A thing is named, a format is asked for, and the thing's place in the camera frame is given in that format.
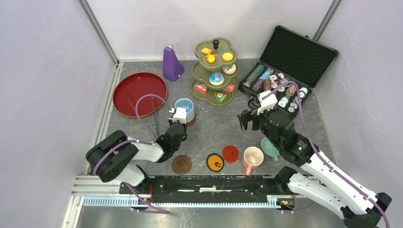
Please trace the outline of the dark wooden round coaster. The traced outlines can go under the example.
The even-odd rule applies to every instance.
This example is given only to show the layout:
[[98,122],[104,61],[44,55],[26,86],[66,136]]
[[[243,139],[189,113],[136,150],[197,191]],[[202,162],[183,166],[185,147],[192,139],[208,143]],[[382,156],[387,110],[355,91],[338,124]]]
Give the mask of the dark wooden round coaster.
[[188,156],[180,155],[174,158],[172,169],[176,174],[185,175],[192,168],[192,161]]

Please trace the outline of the metal tongs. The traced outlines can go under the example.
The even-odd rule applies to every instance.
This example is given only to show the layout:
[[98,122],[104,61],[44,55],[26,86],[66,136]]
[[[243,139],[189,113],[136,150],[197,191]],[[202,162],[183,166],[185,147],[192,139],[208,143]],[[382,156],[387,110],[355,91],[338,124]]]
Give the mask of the metal tongs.
[[[156,110],[156,105],[155,105],[155,100],[154,100],[154,92],[152,90],[150,90],[149,95],[152,95],[152,105],[153,105],[153,112],[152,115],[154,117],[154,124],[155,124],[155,133],[151,133],[151,135],[154,137],[154,139],[156,140],[157,136],[160,133],[160,129],[159,129],[159,122],[158,122],[158,115],[157,115],[157,110]],[[134,110],[134,112],[136,113],[136,118],[139,120],[139,122],[146,128],[146,130],[148,130],[149,132],[151,132],[151,130],[149,129],[149,127],[147,127],[142,119],[141,116],[139,115],[137,108],[133,105],[133,103],[131,102],[130,99],[128,99],[129,104],[131,105],[132,109]]]

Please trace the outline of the light wooden round coaster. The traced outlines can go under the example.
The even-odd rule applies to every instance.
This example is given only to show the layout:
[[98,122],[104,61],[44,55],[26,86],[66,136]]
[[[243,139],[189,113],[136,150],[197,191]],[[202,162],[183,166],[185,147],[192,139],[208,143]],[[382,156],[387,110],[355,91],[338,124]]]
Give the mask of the light wooden round coaster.
[[195,115],[194,115],[194,118],[193,118],[190,122],[188,122],[188,123],[186,124],[186,126],[192,126],[192,125],[196,122],[196,120],[197,120],[197,115],[195,114]]

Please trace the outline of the teal mug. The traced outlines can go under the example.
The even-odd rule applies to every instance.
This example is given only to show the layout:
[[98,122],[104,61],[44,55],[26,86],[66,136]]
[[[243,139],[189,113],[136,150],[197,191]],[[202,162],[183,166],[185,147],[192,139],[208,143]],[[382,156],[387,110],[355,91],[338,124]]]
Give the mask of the teal mug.
[[270,156],[272,160],[278,161],[279,151],[278,149],[269,141],[268,138],[263,138],[260,142],[262,151]]

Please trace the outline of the green cake slice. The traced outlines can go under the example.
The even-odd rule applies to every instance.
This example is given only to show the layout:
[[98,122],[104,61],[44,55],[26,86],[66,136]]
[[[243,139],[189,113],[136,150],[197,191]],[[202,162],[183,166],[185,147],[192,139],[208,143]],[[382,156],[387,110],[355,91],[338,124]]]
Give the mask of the green cake slice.
[[227,102],[227,95],[224,93],[214,92],[214,97],[219,104]]

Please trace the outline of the pink roll cake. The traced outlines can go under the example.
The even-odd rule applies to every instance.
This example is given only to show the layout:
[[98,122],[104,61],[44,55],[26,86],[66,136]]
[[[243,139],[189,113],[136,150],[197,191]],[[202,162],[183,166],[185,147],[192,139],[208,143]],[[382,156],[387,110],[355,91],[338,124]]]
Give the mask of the pink roll cake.
[[234,91],[235,85],[233,83],[229,83],[223,90],[228,93],[232,93]]

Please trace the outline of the pink cream mug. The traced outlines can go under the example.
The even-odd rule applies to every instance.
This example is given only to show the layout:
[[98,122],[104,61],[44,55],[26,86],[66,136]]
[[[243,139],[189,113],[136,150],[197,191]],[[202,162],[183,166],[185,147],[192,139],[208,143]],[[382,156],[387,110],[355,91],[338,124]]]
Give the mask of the pink cream mug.
[[264,161],[264,153],[258,147],[248,147],[242,157],[242,163],[245,167],[245,174],[250,175],[251,171],[259,167]]

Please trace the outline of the red round coaster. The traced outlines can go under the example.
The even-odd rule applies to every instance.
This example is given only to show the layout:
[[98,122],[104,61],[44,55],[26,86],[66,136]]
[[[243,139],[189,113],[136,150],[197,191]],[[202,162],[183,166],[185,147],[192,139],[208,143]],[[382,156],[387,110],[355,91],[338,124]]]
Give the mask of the red round coaster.
[[227,145],[222,150],[222,156],[228,163],[234,163],[239,157],[239,150],[234,145]]

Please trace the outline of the blue mug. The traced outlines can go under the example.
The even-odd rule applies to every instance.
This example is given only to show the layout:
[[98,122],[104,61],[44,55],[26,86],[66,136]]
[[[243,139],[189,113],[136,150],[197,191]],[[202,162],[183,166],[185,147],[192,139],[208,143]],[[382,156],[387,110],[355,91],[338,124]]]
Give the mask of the blue mug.
[[186,120],[187,123],[189,124],[191,121],[194,120],[195,118],[195,109],[194,109],[194,104],[193,101],[190,100],[189,98],[180,98],[178,99],[175,104],[175,108],[181,107],[186,110]]

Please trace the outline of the black yellow round coaster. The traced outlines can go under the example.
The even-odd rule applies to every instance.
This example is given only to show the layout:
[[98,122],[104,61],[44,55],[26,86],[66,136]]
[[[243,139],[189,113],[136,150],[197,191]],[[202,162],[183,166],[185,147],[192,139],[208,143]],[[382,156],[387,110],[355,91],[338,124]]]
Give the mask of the black yellow round coaster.
[[207,156],[206,165],[212,172],[221,172],[224,168],[224,159],[217,153],[212,153]]

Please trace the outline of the chocolate cream donut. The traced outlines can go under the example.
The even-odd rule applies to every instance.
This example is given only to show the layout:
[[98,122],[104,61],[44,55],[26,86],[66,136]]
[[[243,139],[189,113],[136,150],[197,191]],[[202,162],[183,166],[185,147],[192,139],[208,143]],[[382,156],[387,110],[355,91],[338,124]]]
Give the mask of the chocolate cream donut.
[[222,70],[225,74],[232,75],[237,71],[237,66],[236,64],[233,64],[231,66],[225,66],[222,68]]

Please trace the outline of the blue frosted donut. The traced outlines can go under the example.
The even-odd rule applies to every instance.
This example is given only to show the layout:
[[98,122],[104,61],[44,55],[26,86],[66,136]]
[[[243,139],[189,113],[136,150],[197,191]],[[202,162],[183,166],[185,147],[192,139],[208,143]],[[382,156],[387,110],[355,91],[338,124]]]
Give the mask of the blue frosted donut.
[[214,86],[220,86],[224,82],[224,75],[220,72],[214,72],[210,75],[209,82]]

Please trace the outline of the pink cake slice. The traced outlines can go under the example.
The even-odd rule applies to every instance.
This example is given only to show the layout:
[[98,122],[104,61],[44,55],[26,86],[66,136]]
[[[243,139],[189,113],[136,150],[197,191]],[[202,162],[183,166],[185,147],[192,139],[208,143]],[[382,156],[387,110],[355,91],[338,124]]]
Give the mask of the pink cake slice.
[[207,94],[208,87],[205,84],[195,84],[194,89],[202,94]]

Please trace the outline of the small orange pastry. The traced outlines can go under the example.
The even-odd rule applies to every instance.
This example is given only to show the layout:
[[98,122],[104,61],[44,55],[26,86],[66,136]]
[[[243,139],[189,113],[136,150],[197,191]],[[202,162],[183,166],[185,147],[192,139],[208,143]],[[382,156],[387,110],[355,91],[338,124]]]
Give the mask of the small orange pastry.
[[213,54],[206,55],[207,62],[213,64],[216,61],[216,57]]

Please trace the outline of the orange square pastry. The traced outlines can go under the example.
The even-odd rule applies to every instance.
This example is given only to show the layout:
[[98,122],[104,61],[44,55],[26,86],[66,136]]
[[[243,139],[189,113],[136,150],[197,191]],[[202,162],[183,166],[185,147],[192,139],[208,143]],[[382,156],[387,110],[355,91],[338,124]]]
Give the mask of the orange square pastry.
[[212,53],[212,50],[209,48],[204,47],[201,52],[205,55],[210,55]]

